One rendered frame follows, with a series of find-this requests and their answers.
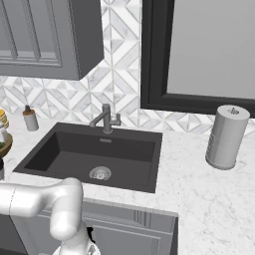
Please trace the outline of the black framed window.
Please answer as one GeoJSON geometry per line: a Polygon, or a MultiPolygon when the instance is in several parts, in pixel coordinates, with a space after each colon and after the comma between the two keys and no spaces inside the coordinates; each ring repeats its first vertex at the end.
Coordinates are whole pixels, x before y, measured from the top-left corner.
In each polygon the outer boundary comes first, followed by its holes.
{"type": "Polygon", "coordinates": [[[142,0],[140,106],[255,119],[255,0],[142,0]]]}

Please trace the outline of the yellow striped jar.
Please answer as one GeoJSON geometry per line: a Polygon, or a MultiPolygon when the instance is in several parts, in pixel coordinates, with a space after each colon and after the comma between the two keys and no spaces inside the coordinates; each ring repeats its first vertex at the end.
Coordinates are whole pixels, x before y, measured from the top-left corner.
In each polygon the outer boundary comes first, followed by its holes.
{"type": "Polygon", "coordinates": [[[4,124],[4,127],[7,128],[9,126],[9,122],[7,120],[7,116],[4,110],[0,110],[0,122],[4,124]]]}

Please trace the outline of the dark grey sink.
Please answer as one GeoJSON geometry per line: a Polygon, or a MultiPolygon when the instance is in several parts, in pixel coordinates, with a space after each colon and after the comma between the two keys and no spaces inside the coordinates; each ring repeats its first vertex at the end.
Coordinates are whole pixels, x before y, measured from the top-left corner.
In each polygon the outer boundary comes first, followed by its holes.
{"type": "Polygon", "coordinates": [[[154,193],[161,142],[160,132],[57,123],[15,170],[154,193]]]}

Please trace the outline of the grey base cupboard door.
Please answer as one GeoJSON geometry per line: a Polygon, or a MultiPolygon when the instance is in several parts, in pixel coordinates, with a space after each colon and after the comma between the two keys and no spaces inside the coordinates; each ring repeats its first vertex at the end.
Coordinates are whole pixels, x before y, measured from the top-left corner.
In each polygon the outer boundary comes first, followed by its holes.
{"type": "Polygon", "coordinates": [[[171,234],[108,223],[88,230],[102,255],[170,255],[171,234]]]}

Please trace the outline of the grey base cupboard panel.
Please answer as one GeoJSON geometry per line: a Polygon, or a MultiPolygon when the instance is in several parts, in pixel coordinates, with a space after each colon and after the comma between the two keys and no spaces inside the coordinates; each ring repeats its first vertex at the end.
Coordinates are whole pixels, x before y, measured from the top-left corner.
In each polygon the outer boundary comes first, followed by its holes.
{"type": "Polygon", "coordinates": [[[51,210],[30,218],[12,216],[13,223],[29,255],[53,255],[61,242],[50,234],[51,210]]]}

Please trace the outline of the grey paper towel roll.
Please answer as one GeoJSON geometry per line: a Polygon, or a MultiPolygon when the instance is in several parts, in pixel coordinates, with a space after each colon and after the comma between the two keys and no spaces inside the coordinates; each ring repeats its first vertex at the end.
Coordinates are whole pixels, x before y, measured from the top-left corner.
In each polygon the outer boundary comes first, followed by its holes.
{"type": "Polygon", "coordinates": [[[205,154],[208,164],[221,170],[235,166],[249,119],[250,113],[241,107],[223,105],[217,108],[205,154]]]}

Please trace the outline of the grey tap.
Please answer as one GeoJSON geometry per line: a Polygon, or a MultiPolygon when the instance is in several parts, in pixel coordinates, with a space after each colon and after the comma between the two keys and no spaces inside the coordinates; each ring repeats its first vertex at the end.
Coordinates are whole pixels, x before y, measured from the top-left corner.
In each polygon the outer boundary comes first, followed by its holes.
{"type": "Polygon", "coordinates": [[[104,133],[111,133],[113,131],[112,126],[120,126],[122,124],[120,114],[116,114],[116,118],[112,119],[111,106],[109,104],[102,105],[102,112],[90,122],[90,127],[94,128],[99,121],[104,123],[104,133]]]}

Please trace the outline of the brown bowl with food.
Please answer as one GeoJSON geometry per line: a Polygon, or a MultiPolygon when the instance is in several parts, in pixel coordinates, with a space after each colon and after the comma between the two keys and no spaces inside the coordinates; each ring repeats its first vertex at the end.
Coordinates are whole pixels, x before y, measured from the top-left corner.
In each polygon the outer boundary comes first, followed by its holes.
{"type": "Polygon", "coordinates": [[[4,142],[0,142],[0,156],[4,157],[11,149],[13,143],[13,136],[11,133],[8,134],[7,139],[4,142]]]}

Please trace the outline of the grey soap dispenser bottle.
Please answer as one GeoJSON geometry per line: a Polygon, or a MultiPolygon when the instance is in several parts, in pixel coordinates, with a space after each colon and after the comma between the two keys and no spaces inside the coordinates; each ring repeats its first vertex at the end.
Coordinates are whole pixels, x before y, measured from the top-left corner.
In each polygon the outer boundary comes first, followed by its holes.
{"type": "Polygon", "coordinates": [[[25,106],[23,118],[28,131],[36,131],[39,129],[35,111],[29,105],[25,106]]]}

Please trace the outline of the grey wall cupboard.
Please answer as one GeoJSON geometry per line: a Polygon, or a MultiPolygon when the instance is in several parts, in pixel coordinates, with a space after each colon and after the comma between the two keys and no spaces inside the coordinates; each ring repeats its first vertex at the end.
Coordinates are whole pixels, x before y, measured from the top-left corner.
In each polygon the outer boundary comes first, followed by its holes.
{"type": "Polygon", "coordinates": [[[0,0],[0,76],[78,81],[103,58],[101,0],[0,0]]]}

